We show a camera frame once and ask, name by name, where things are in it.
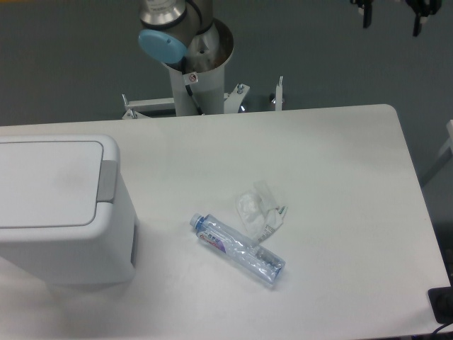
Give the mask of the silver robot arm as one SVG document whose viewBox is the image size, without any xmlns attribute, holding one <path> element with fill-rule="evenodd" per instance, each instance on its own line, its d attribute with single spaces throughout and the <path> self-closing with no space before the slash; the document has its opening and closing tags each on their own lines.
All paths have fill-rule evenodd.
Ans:
<svg viewBox="0 0 453 340">
<path fill-rule="evenodd" d="M 234 50 L 231 31 L 213 14 L 212 1 L 140 1 L 144 53 L 188 72 L 208 72 L 226 63 Z"/>
</svg>

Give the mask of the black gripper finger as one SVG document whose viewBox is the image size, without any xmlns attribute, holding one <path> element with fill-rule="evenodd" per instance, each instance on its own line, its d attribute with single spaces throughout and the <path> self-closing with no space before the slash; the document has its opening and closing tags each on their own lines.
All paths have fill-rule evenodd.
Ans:
<svg viewBox="0 0 453 340">
<path fill-rule="evenodd" d="M 372 23 L 373 0 L 350 0 L 350 4 L 358 8 L 359 13 L 363 16 L 362 27 L 367 29 Z"/>
<path fill-rule="evenodd" d="M 406 0 L 406 4 L 415 14 L 413 37 L 418 37 L 428 17 L 439 11 L 439 0 Z"/>
</svg>

